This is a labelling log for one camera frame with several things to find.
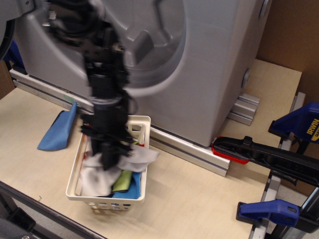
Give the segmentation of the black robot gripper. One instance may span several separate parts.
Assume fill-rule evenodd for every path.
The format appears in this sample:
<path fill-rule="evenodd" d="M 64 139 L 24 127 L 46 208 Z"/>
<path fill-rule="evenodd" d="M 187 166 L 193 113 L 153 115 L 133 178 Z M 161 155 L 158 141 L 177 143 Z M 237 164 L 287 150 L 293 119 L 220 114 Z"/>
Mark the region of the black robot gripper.
<path fill-rule="evenodd" d="M 93 114 L 83 114 L 81 119 L 84 125 L 82 132 L 90 136 L 92 156 L 102 153 L 104 170 L 115 166 L 120 156 L 128 156 L 131 151 L 129 144 L 123 144 L 131 136 L 126 128 L 128 121 L 128 106 L 122 101 L 93 101 Z"/>

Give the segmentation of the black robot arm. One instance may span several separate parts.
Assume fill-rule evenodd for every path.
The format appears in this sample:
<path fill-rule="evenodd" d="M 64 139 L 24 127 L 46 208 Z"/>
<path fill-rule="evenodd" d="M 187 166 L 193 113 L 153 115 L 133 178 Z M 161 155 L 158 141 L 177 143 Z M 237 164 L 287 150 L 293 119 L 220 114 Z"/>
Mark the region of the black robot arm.
<path fill-rule="evenodd" d="M 93 154 L 101 156 L 108 170 L 131 151 L 124 49 L 100 0 L 50 0 L 47 17 L 51 35 L 83 56 L 94 113 L 82 115 L 81 129 L 91 138 Z"/>

